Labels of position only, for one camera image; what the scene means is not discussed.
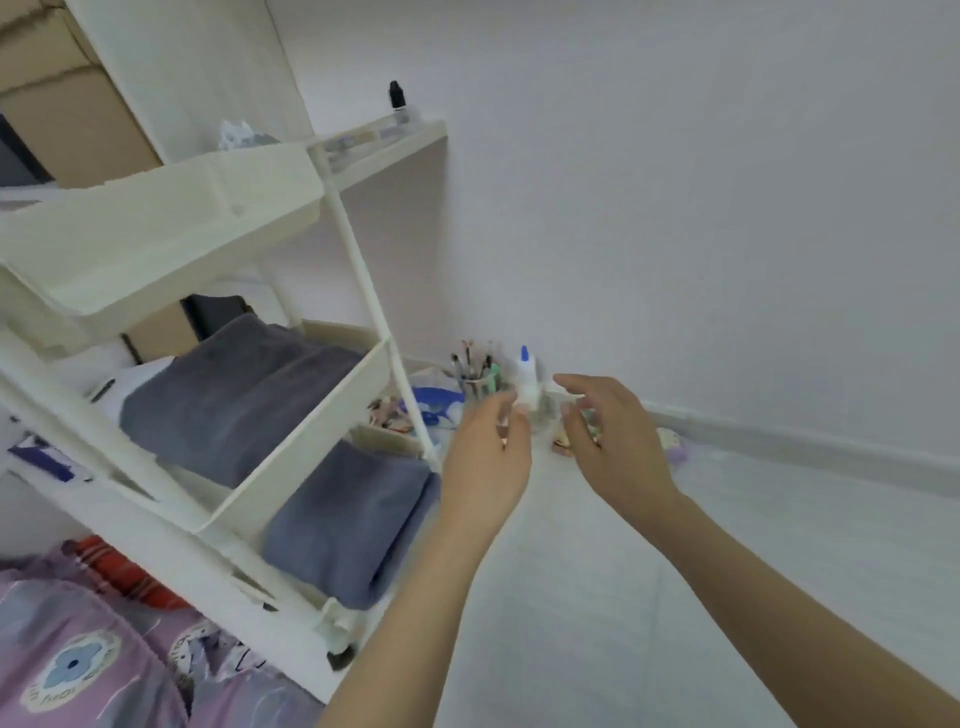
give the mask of clear container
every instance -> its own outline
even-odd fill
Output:
[[[362,127],[332,136],[324,141],[330,169],[344,167],[378,149],[389,146],[420,126],[420,113],[415,107],[403,107]]]

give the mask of white fabric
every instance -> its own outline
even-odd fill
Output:
[[[109,379],[105,379],[99,386],[90,392],[93,397],[97,392],[107,386],[113,379],[111,386],[102,397],[96,402],[96,406],[106,414],[112,422],[120,424],[120,412],[123,410],[123,403],[136,389],[153,379],[173,363],[173,356],[164,356],[162,359],[147,362],[137,367],[122,369]]]

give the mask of folded towel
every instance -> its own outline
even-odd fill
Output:
[[[129,395],[120,424],[140,447],[236,488],[360,359],[241,316]],[[422,460],[342,441],[270,521],[263,557],[369,609],[439,491]]]
[[[370,609],[439,494],[440,477],[422,460],[341,441],[270,521],[263,558],[350,609]]]
[[[160,458],[236,488],[362,358],[246,314],[129,395],[120,426]]]

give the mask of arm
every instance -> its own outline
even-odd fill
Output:
[[[511,414],[506,447],[496,432],[513,399],[488,398],[458,427],[429,539],[318,728],[433,725],[473,575],[530,477],[525,414]]]
[[[673,484],[649,416],[618,381],[563,375],[589,484],[684,577],[800,728],[960,725],[960,703],[764,564]],[[601,419],[599,446],[579,410]]]

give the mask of pen holder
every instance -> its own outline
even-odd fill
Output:
[[[461,383],[463,384],[466,403],[483,401],[497,391],[492,381],[492,376],[481,376],[477,379],[462,379]]]

